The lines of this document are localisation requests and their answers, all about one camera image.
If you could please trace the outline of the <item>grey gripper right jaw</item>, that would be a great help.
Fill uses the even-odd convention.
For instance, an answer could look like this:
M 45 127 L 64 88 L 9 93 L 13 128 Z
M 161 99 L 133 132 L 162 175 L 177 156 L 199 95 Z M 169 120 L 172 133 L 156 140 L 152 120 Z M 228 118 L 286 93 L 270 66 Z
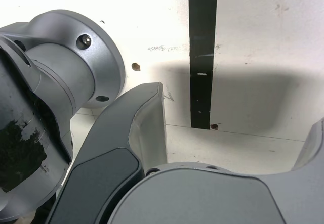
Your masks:
M 109 223 L 323 223 L 323 121 L 288 172 L 167 168 L 129 190 Z

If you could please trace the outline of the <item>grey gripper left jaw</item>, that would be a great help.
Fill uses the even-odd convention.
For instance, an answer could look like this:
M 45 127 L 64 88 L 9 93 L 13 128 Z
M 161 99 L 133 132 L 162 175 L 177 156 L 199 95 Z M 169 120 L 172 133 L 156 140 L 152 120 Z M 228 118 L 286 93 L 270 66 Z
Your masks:
M 107 223 L 146 172 L 167 161 L 163 85 L 141 84 L 99 115 L 47 223 Z

